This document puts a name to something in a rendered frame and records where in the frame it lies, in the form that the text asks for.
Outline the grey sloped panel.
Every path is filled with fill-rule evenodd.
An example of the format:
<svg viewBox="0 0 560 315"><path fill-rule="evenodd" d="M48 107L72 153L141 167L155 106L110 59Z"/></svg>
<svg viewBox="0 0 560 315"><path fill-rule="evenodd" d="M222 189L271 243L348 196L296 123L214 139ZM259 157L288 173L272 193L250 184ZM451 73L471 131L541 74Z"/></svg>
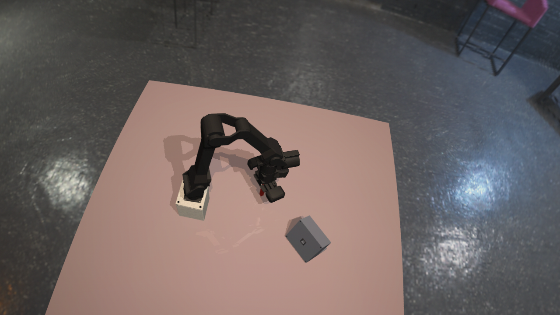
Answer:
<svg viewBox="0 0 560 315"><path fill-rule="evenodd" d="M300 219L286 237L306 263L331 243L310 216Z"/></svg>

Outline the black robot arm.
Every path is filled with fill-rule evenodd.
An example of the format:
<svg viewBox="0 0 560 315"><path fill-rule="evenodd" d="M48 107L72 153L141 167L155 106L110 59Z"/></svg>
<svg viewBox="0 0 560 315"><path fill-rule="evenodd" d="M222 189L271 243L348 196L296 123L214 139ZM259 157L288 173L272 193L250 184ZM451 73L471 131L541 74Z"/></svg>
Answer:
<svg viewBox="0 0 560 315"><path fill-rule="evenodd" d="M223 123L235 127L236 133L225 136ZM277 140L265 137L245 117L226 113L208 114L201 119L201 142L195 164L182 174L184 200L201 202L204 191L210 186L209 166L215 149L221 145L229 145L237 139L244 139L261 153L255 159L263 173L273 174L278 170L273 181L285 178L289 173L288 168L300 165L298 150L283 152Z"/></svg>

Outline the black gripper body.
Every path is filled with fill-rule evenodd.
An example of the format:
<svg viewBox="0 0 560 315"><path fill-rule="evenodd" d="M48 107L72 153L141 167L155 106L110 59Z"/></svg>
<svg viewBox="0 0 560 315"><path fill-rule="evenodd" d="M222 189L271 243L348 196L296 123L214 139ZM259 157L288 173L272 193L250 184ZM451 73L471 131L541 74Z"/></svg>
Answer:
<svg viewBox="0 0 560 315"><path fill-rule="evenodd" d="M265 189L267 190L266 197L269 202L275 202L284 198L285 192L283 191L281 186L276 187L277 183L273 181L275 174L278 173L276 169L275 173L273 174L265 174L261 171L260 167L258 167L256 158L249 159L247 165L250 170L253 170L254 167L257 167L258 170L255 171L255 175L260 180L261 184L264 184Z"/></svg>

